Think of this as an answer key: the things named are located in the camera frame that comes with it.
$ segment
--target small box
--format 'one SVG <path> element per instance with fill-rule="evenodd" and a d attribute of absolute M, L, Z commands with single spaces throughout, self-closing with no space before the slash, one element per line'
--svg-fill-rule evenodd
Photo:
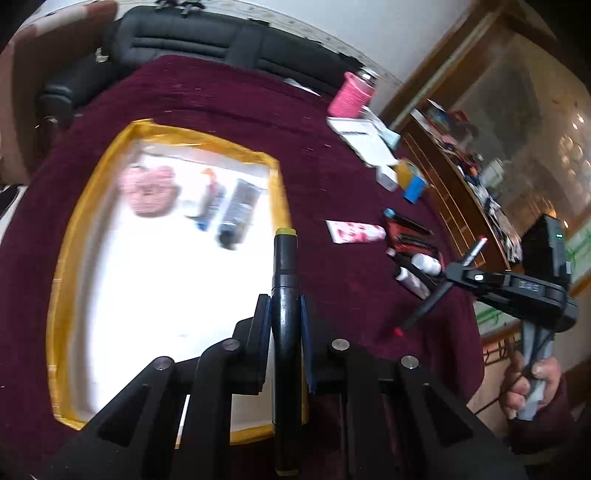
<path fill-rule="evenodd" d="M 402 160 L 394 167 L 398 183 L 404 190 L 404 198 L 415 203 L 427 187 L 427 181 L 421 171 L 408 160 Z"/>
<path fill-rule="evenodd" d="M 398 188 L 398 175 L 387 165 L 376 168 L 376 179 L 386 190 L 393 192 Z"/>

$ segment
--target pink toothpaste tube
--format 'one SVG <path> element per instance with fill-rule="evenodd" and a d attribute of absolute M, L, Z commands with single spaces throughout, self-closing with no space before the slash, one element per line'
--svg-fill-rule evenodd
<path fill-rule="evenodd" d="M 336 244 L 362 244 L 386 238 L 386 230 L 379 225 L 327 220 L 326 226 Z"/>

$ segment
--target metal screw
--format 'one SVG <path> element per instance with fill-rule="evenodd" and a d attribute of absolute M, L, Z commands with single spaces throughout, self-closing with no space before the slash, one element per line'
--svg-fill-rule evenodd
<path fill-rule="evenodd" d="M 235 338 L 224 340 L 222 342 L 222 348 L 228 352 L 238 350 L 240 348 L 240 340 L 236 340 Z"/>
<path fill-rule="evenodd" d="M 339 352 L 344 352 L 345 350 L 348 350 L 351 346 L 351 344 L 344 338 L 337 338 L 333 340 L 331 345 L 335 350 Z"/>
<path fill-rule="evenodd" d="M 154 368 L 156 370 L 166 370 L 173 361 L 167 356 L 159 356 L 156 360 L 154 360 Z"/>
<path fill-rule="evenodd" d="M 403 367 L 408 368 L 409 370 L 412 370 L 413 368 L 417 368 L 419 363 L 418 363 L 418 358 L 412 355 L 405 355 L 402 357 L 402 360 L 400 360 L 400 363 L 402 363 Z"/>

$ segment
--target finger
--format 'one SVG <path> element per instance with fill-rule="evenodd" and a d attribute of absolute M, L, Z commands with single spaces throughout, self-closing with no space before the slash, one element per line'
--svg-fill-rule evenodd
<path fill-rule="evenodd" d="M 524 365 L 523 354 L 515 351 L 511 356 L 511 363 L 507 367 L 507 370 L 505 370 L 505 379 L 501 386 L 502 390 L 506 391 L 512 387 L 516 380 L 521 376 L 521 371 L 523 370 Z"/>
<path fill-rule="evenodd" d="M 510 392 L 523 395 L 524 397 L 530 392 L 530 381 L 525 377 L 520 377 L 517 382 L 509 389 Z"/>
<path fill-rule="evenodd" d="M 513 410 L 520 410 L 525 407 L 525 397 L 515 392 L 507 392 L 504 395 L 502 405 Z"/>
<path fill-rule="evenodd" d="M 552 401 L 560 385 L 560 376 L 562 369 L 560 363 L 555 357 L 551 356 L 540 362 L 534 363 L 531 368 L 531 373 L 534 377 L 541 380 L 546 380 L 546 387 L 544 389 L 544 398 L 540 402 L 540 407 L 545 407 Z"/>

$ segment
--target pink knitted item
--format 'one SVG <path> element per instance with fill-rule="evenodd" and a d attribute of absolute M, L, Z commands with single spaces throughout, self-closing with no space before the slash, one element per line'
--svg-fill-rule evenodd
<path fill-rule="evenodd" d="M 178 187 L 171 167 L 129 166 L 121 174 L 119 188 L 137 215 L 155 215 L 174 202 Z"/>
<path fill-rule="evenodd" d="M 329 105 L 329 115 L 357 118 L 361 109 L 371 100 L 374 91 L 374 87 L 354 73 L 345 72 L 345 82 Z"/>

